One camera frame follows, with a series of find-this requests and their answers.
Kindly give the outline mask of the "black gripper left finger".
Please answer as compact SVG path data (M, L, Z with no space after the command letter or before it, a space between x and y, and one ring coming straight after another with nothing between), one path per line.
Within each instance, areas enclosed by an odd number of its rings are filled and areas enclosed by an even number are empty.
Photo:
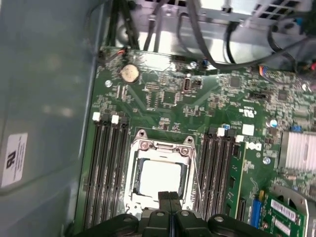
M159 209L145 210L141 219L120 214L76 234L77 237L168 237L171 192L159 192Z

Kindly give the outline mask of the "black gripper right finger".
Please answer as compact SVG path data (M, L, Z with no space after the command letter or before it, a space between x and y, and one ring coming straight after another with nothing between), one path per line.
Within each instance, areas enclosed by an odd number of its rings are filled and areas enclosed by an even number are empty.
M175 222L182 237L269 237L270 234L223 214L207 221L193 211L182 210L178 194L171 192Z

